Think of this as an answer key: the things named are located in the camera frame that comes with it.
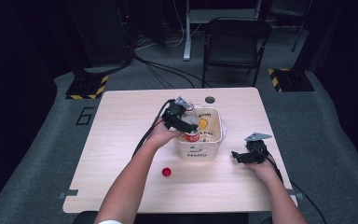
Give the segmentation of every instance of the wooden table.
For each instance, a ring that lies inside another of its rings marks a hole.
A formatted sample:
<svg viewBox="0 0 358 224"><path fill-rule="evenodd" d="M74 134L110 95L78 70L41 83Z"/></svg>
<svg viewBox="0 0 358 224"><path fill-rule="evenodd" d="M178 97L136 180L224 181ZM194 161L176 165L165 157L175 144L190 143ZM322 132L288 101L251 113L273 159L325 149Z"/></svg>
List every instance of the wooden table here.
<svg viewBox="0 0 358 224"><path fill-rule="evenodd" d="M153 160L139 213L270 210L264 184L231 156L231 150L246 152L244 138L250 134L273 135L260 95L255 88L224 88L105 92L70 186L78 193L67 196L63 204L66 213L99 210L162 105L178 96L217 109L227 136L213 161L182 161L173 140L162 147ZM215 103L205 103L207 96L214 97ZM282 172L284 185L291 189L275 138L264 142ZM162 175L164 167L171 168L171 176Z"/></svg>

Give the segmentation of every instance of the white basket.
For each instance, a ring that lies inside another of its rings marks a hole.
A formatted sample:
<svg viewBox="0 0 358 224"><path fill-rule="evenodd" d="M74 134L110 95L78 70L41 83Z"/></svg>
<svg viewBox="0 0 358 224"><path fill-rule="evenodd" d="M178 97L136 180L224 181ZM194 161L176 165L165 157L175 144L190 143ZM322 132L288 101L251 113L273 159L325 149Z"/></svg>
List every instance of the white basket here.
<svg viewBox="0 0 358 224"><path fill-rule="evenodd" d="M226 137L226 126L216 109L197 105L195 109L200 118L200 140L190 143L181 135L175 138L174 142L182 160L212 161Z"/></svg>

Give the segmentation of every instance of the red bottle cap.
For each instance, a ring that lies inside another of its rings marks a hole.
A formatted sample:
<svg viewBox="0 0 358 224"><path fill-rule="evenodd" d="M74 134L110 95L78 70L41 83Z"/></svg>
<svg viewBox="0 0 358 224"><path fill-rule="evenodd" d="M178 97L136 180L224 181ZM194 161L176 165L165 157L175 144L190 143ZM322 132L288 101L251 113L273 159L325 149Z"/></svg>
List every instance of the red bottle cap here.
<svg viewBox="0 0 358 224"><path fill-rule="evenodd" d="M165 177L168 177L171 175L171 169L168 167L165 167L164 169L162 169L162 175Z"/></svg>

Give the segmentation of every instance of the person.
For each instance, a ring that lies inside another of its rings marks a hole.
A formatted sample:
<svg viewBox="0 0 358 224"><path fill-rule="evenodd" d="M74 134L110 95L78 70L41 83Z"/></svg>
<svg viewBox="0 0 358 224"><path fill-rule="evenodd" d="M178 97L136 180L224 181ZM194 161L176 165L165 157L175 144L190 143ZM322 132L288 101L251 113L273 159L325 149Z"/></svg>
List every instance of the person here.
<svg viewBox="0 0 358 224"><path fill-rule="evenodd" d="M158 119L154 130L106 193L94 224L134 222L156 152L180 134L182 133L179 131L168 130L161 122L161 118ZM272 164L265 160L260 164L246 164L246 166L254 170L267 186L274 224L307 223L287 193Z"/></svg>
<svg viewBox="0 0 358 224"><path fill-rule="evenodd" d="M259 164L248 163L246 167L255 171L268 189L271 201L272 223L302 224L307 223L304 216L293 202L283 182L278 177L275 167L268 160Z"/></svg>

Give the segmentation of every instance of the shirt sleeve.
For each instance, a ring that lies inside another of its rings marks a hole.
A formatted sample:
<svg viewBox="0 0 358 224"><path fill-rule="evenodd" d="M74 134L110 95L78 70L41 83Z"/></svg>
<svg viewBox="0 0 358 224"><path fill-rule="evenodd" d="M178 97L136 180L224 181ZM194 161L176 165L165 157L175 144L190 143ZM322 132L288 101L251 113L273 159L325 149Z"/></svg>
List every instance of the shirt sleeve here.
<svg viewBox="0 0 358 224"><path fill-rule="evenodd" d="M114 220L106 220L106 221L100 222L100 224L121 224L121 222L114 221Z"/></svg>

